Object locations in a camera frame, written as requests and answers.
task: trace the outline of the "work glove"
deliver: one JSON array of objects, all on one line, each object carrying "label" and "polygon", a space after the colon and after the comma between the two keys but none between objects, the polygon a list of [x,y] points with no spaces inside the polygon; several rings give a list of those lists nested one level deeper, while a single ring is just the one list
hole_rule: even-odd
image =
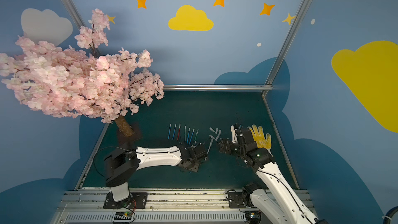
[{"label": "work glove", "polygon": [[257,143],[257,148],[266,148],[271,153],[271,134],[267,133],[264,137],[263,127],[252,125],[253,128],[248,127],[253,135],[254,141]]}]

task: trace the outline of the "dark green table surface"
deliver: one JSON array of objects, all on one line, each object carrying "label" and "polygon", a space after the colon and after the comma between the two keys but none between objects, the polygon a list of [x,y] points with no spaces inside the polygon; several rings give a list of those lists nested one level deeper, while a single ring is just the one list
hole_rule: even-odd
[{"label": "dark green table surface", "polygon": [[[261,94],[257,92],[166,92],[161,100],[140,105],[140,110],[133,116],[126,115],[129,123],[139,122],[143,138],[136,142],[137,146],[156,148],[177,145],[176,137],[172,140],[174,125],[181,123],[180,136],[183,137],[184,125],[199,129],[197,142],[209,145],[210,131],[221,129],[222,138],[232,138],[231,125],[239,122],[244,126],[253,124],[262,126],[264,134],[271,134],[271,152],[285,176],[294,188],[293,179],[287,168],[281,147],[276,138],[271,120],[268,116]],[[170,123],[172,130],[167,139]],[[100,148],[118,146],[116,124],[109,125]],[[103,159],[113,148],[105,149],[97,154],[96,165],[103,173]],[[129,179],[129,187],[151,188],[241,188],[257,181],[263,185],[251,168],[232,155],[221,154],[216,142],[209,152],[207,161],[200,165],[197,173],[183,171],[176,166],[156,166],[136,171]],[[83,187],[105,187],[105,180],[92,166],[84,181]]]}]

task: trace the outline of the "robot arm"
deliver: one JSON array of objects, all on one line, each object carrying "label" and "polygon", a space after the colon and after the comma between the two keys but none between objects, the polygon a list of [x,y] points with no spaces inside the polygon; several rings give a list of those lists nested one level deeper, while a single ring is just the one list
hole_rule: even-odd
[{"label": "robot arm", "polygon": [[235,132],[233,141],[222,139],[219,143],[220,152],[242,158],[254,169],[279,204],[278,206],[268,198],[266,192],[258,185],[251,184],[243,188],[247,205],[259,208],[274,224],[327,224],[325,220],[318,220],[296,195],[271,153],[265,148],[257,148],[257,143],[248,128],[236,124],[231,130]]},{"label": "robot arm", "polygon": [[200,161],[205,157],[207,157],[207,152],[204,145],[116,149],[104,159],[106,186],[111,188],[113,200],[120,202],[129,197],[127,180],[138,169],[169,165],[197,172]]}]

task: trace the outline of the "yellow star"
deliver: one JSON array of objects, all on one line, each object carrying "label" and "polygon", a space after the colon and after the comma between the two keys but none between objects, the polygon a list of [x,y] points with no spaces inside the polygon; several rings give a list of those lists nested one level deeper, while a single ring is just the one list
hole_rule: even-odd
[{"label": "yellow star", "polygon": [[213,6],[216,6],[216,5],[221,5],[222,7],[224,7],[224,0],[216,0],[216,2],[214,2]]},{"label": "yellow star", "polygon": [[283,20],[282,22],[288,22],[289,23],[289,25],[291,24],[291,21],[292,21],[292,19],[293,18],[295,18],[296,16],[291,16],[290,15],[290,12],[289,13],[287,13],[287,18],[285,19],[285,20]]},{"label": "yellow star", "polygon": [[147,7],[145,6],[145,2],[146,2],[147,0],[137,0],[137,2],[138,2],[138,6],[137,6],[137,9],[138,8],[144,8],[144,9],[146,9]]},{"label": "yellow star", "polygon": [[108,21],[112,22],[113,24],[115,24],[115,22],[113,21],[114,19],[115,19],[115,17],[108,16]]},{"label": "yellow star", "polygon": [[267,5],[267,4],[264,4],[264,8],[263,8],[263,11],[260,13],[260,16],[261,15],[264,15],[264,14],[267,14],[268,16],[271,14],[271,10],[272,10],[272,8],[274,7],[275,5]]}]

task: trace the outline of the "yellow cloud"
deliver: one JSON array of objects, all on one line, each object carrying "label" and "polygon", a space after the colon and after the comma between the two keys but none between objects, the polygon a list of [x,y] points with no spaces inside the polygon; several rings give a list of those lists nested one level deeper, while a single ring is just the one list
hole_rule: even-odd
[{"label": "yellow cloud", "polygon": [[213,28],[213,25],[213,21],[207,18],[204,11],[197,10],[190,5],[180,7],[176,17],[169,20],[169,28],[172,30],[205,31]]},{"label": "yellow cloud", "polygon": [[398,45],[376,41],[341,50],[331,65],[376,121],[398,132]]}]

